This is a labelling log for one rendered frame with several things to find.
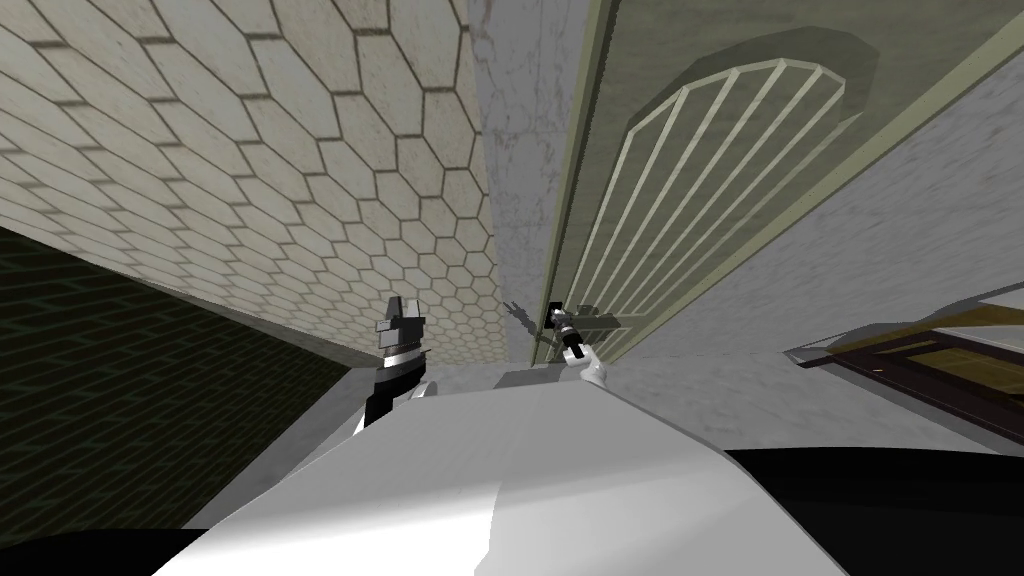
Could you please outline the green door with arched grille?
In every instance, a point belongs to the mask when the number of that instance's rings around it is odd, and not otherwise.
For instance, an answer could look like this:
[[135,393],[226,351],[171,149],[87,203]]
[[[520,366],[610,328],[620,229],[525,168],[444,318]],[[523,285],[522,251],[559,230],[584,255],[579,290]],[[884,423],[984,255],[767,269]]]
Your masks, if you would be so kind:
[[598,0],[548,296],[647,340],[1024,50],[1024,0]]

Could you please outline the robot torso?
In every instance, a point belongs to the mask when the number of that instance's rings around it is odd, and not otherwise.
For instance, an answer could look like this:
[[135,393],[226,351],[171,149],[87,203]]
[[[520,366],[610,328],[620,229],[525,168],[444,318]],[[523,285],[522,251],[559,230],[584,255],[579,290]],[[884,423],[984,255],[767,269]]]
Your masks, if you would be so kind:
[[848,576],[710,442],[584,380],[339,429],[154,576]]

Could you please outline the dark brown framed window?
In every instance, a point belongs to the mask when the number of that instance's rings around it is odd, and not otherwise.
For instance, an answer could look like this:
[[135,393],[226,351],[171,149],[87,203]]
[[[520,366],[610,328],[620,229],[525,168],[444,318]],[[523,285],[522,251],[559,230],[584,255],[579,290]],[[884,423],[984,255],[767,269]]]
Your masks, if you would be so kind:
[[1024,457],[1024,282],[785,355],[997,453]]

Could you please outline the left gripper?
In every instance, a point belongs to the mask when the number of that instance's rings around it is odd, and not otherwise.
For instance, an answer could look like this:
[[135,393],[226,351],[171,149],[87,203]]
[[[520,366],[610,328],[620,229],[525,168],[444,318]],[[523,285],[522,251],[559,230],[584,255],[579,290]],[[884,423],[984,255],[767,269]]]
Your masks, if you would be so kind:
[[424,335],[426,319],[418,299],[406,300],[406,317],[403,298],[392,296],[386,307],[386,320],[376,324],[378,344],[381,349],[419,344]]

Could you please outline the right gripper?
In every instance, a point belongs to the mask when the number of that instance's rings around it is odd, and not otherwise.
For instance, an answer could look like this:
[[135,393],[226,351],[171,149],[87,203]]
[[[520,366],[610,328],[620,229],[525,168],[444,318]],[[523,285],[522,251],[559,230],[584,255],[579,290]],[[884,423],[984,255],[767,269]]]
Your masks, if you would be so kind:
[[556,338],[579,335],[573,325],[572,316],[564,310],[564,305],[560,301],[553,301],[547,305],[545,329],[551,330]]

